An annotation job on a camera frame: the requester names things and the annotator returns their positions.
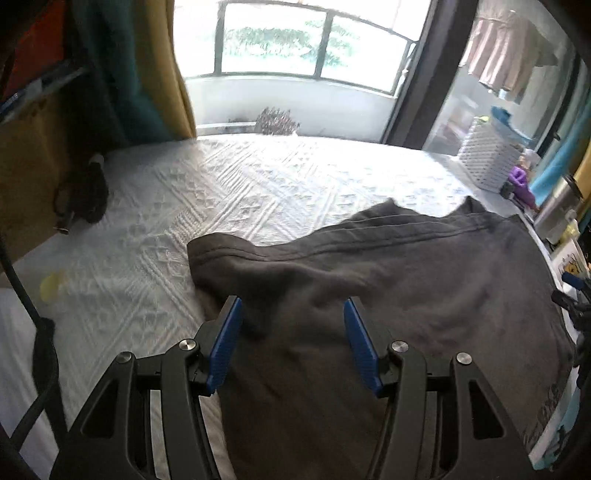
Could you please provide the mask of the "dark grey t-shirt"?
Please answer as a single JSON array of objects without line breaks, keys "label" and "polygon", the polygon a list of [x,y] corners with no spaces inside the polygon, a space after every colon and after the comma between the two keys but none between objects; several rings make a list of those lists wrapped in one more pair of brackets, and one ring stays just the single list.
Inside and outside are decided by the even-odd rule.
[{"label": "dark grey t-shirt", "polygon": [[465,200],[444,217],[386,201],[287,244],[215,233],[187,245],[204,310],[230,295],[245,320],[219,392],[240,479],[359,479],[385,403],[353,365],[342,311],[421,352],[475,357],[532,448],[570,374],[574,344],[547,263],[516,217]]}]

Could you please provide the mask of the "white bear mug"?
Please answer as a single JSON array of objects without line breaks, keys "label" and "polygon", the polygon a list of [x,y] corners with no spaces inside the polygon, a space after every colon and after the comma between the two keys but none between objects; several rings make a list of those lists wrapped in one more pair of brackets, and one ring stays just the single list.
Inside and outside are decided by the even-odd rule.
[{"label": "white bear mug", "polygon": [[564,272],[571,273],[583,279],[590,277],[590,270],[584,254],[575,239],[562,243],[551,254],[552,266],[556,274],[561,277]]}]

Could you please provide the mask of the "white textured bedspread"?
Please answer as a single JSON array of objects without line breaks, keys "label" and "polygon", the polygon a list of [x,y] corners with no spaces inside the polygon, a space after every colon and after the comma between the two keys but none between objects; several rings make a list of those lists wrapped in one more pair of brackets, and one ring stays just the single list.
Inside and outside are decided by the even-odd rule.
[{"label": "white textured bedspread", "polygon": [[[523,221],[552,292],[559,286],[544,243],[513,201],[438,154],[226,135],[120,150],[104,173],[104,217],[27,253],[14,265],[16,281],[1,289],[5,479],[240,479],[224,437],[224,381],[211,396],[195,384],[195,335],[228,298],[215,315],[205,312],[188,262],[193,239],[221,233],[274,246],[386,201],[444,217],[474,199]],[[472,354],[435,357],[389,332],[390,395],[377,398],[363,384],[385,412],[359,479],[587,477],[590,414],[568,410],[578,397],[577,334],[552,303],[574,358],[532,448]]]}]

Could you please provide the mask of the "stainless steel thermos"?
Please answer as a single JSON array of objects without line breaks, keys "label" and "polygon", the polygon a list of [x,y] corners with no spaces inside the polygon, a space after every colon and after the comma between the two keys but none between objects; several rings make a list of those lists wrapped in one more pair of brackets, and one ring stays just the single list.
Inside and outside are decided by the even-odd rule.
[{"label": "stainless steel thermos", "polygon": [[574,177],[562,176],[535,218],[534,229],[538,236],[552,245],[557,244],[582,198]]}]

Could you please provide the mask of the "purple plush toy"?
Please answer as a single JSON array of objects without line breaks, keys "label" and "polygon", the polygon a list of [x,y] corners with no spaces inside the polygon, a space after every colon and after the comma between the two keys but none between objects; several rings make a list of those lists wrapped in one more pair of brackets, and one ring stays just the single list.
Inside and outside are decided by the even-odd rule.
[{"label": "purple plush toy", "polygon": [[508,180],[513,185],[515,197],[530,209],[536,210],[536,200],[529,189],[527,172],[520,166],[514,166],[509,174]]}]

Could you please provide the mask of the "white perforated basket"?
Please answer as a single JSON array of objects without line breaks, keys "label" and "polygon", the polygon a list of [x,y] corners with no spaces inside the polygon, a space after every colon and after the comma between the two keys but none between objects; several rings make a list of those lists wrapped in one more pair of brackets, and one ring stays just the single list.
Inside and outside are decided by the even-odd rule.
[{"label": "white perforated basket", "polygon": [[479,188],[499,193],[524,149],[521,138],[505,124],[479,116],[464,138],[458,160]]}]

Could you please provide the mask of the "black headphones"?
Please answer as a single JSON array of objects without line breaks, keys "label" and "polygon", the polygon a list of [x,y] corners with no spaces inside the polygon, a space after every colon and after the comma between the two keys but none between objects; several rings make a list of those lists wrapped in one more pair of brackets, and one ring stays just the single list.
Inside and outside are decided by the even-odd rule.
[{"label": "black headphones", "polygon": [[68,235],[76,220],[98,223],[106,212],[109,189],[104,157],[96,153],[86,164],[70,172],[54,191],[55,230]]}]

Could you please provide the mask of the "blue cloth in basket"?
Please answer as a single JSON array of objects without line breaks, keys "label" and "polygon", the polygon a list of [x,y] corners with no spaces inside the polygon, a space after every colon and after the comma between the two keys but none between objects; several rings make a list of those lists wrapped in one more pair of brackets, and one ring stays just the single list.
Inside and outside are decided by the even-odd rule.
[{"label": "blue cloth in basket", "polygon": [[492,116],[501,124],[505,126],[508,131],[511,131],[512,134],[516,137],[520,138],[520,141],[524,145],[530,145],[532,139],[527,137],[525,134],[517,130],[511,123],[512,114],[506,110],[505,108],[499,106],[492,106],[491,107],[491,114]]}]

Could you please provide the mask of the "dried flower plant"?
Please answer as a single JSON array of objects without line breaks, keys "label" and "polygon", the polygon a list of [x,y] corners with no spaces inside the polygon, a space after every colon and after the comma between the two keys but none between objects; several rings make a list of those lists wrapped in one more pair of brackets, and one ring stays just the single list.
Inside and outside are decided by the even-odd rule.
[{"label": "dried flower plant", "polygon": [[290,110],[266,107],[256,118],[254,131],[263,135],[290,136],[297,133],[300,123],[290,116]]}]

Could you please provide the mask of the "hanging pink garment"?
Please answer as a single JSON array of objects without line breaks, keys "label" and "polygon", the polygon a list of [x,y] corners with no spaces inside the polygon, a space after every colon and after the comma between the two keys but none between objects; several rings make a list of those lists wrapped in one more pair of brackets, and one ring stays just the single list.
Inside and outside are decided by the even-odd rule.
[{"label": "hanging pink garment", "polygon": [[504,1],[480,1],[459,66],[516,102],[541,64],[542,44],[535,24]]}]

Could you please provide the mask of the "balcony railing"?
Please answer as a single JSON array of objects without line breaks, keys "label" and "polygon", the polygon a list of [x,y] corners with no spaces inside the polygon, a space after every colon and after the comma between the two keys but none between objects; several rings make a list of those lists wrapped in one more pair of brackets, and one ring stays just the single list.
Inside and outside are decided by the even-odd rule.
[{"label": "balcony railing", "polygon": [[393,96],[425,26],[426,1],[179,1],[186,79],[280,76]]}]

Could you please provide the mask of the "left yellow curtain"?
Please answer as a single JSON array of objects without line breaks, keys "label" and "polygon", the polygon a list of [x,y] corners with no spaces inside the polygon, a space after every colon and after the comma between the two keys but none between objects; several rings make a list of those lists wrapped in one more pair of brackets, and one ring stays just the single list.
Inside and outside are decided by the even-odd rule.
[{"label": "left yellow curtain", "polygon": [[195,138],[193,111],[174,54],[174,2],[147,0],[132,4],[141,85],[172,138]]}]

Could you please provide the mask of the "dark window frame post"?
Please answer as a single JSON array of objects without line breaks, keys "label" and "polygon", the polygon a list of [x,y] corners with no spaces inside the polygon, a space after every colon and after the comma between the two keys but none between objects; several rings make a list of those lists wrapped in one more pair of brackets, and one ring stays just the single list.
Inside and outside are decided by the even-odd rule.
[{"label": "dark window frame post", "polygon": [[383,144],[424,147],[453,86],[478,5],[476,0],[431,3],[402,96],[381,138]]}]

